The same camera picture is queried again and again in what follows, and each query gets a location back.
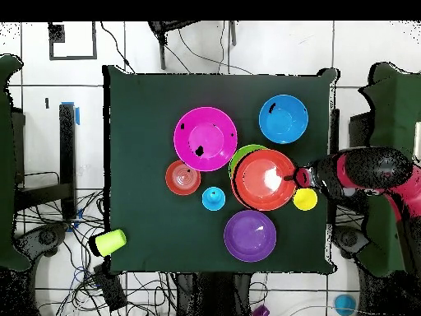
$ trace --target blue bowl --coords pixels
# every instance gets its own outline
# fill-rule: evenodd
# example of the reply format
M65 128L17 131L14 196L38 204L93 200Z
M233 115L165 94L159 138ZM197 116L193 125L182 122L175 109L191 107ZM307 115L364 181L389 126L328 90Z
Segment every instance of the blue bowl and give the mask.
M222 189L209 187L201 195L203 206L210 211L218 211L225 204L225 194Z
M291 95L276 95L261 108L259 126L266 138L279 144L299 139L308 125L307 109Z

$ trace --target lime green cup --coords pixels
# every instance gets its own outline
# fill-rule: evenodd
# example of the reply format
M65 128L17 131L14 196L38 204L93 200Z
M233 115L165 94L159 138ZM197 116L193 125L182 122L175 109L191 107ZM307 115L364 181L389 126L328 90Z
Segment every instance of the lime green cup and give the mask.
M105 257L117 251L127 242L126 235L121 229L110 231L107 234L97 236L95 239L96 248L101 256Z
M267 149L265 146L258 146L257 144L249 144L248 146L243 146L239 148L231 158L228 167L229 178L232 179L237 163L247 154L250 154L252 151L258 151L260 149Z

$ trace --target green plate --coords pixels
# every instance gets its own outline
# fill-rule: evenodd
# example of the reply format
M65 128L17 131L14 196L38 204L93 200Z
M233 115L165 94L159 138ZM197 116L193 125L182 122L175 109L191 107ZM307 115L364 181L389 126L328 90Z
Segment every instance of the green plate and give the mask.
M243 146L242 148L239 148L233 155L231 161L229 162L228 167L228 174L229 178L232 179L232 175L235 170L235 166L237 166L237 163L247 154L250 154L252 151L258 151L260 149L267 149L265 146L258 146L257 144L249 144L248 146Z

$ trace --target plate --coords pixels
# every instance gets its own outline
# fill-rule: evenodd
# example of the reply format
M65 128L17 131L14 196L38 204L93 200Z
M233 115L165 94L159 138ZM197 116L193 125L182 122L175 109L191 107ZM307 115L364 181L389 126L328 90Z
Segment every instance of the plate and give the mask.
M272 221L259 211L246 210L236 213L224 230L228 251L243 262L265 259L276 244L276 228Z
M237 130L223 111L201 107L180 118L173 141L178 157L187 165L198 171L214 171L233 157Z

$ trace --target grid floor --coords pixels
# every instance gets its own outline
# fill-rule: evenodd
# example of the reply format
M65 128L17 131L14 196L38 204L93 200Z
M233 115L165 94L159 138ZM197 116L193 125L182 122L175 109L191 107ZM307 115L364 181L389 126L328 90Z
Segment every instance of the grid floor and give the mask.
M66 42L54 44L54 52L62 56L92 54L92 43L88 40L91 23L63 24ZM81 111L81 122L76 126L76 185L80 198L96 193L104 186L101 66L115 64L127 68L113 38L99 22L95 24L97 59L72 61L49 60L47 23L0 24L0 53L18 55L24 63L22 70L11 77L9 91L13 104L23 108L26 115L25 172L59 171L58 105L63 101L73 101ZM159 46L146 22L104 22L104 27L113 33L120 51L136 72L162 72ZM222 28L223 21L201 21L181 29L181 35L194 53L218 62L224 57L222 63L226 64L227 21L223 33ZM325 67L338 68L340 79L335 91L335 104L340 109L342 149L349 142L347 127L350 116L369 110L367 101L357 89L367 85L370 67L386 61L407 72L421 70L419 28L417 23L408 21L240 21L236 23L237 45L230 49L230 73L246 74L235 68L240 67L253 74L314 75ZM178 31L169 32L168 46L191 72L218 71L218 64L189 52ZM186 71L168 50L165 57L166 72ZM227 74L227 67L222 65L220 72ZM53 181L52 175L33 176L28 177L26 186L51 184ZM48 207L40 210L51 212ZM86 212L90 216L101 217L95 204ZM34 226L30 217L26 216L25 223L18 223L16 233L21 234ZM87 229L81 226L81 233L84 234ZM69 233L65 241L74 253L73 262L81 265L83 255L73 234ZM61 302L69 293L74 277L69 257L69 251L61 245L55 256L42 258L36 277L39 305ZM348 293L358 300L359 279L355 265L344 260L335 247L332 247L331 258L338 269L329 276L269 274L265 305L271 311L270 316L290 316L300 309L293 316L339 316L334 309L326 308L333 305L338 294ZM101 260L94 258L92 263L96 265ZM139 290L139 282L134 276L145 284L156 280L157 274L127 273L121 277L123 288L130 294L128 297L132 302L147 302L148 297L154 297L156 285L151 282L149 290ZM256 274L252 281L262 281L264 277L264 274ZM256 284L250 290L251 301L259 300L261 293L259 284ZM160 314L166 314L167 306L163 304L160 307ZM57 308L58 304L45 305L41 312L43 316L53 316ZM104 316L110 316L107 309L100 311ZM65 312L69 313L67 316L99 316L95 311L72 312L70 308ZM143 310L135 308L129 316L143 314Z

